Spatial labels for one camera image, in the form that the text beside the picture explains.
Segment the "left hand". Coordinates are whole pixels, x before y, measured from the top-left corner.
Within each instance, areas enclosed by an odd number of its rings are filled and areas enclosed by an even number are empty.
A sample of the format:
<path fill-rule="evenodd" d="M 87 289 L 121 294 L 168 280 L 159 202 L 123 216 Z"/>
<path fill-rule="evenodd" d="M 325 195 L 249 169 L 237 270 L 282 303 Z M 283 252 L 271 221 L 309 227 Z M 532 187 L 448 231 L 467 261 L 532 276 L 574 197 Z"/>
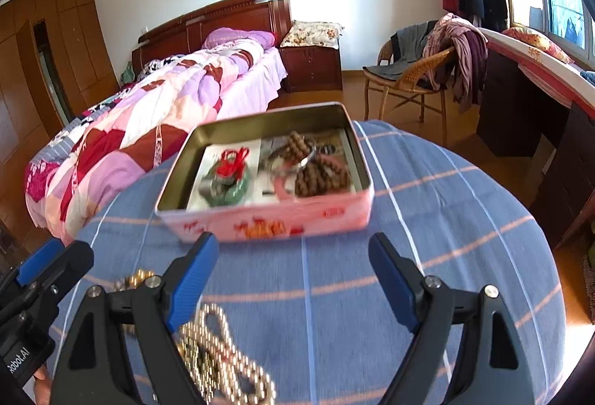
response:
<path fill-rule="evenodd" d="M 41 366 L 33 375 L 34 399 L 36 405 L 48 405 L 51 401 L 51 376 L 46 366 Z"/>

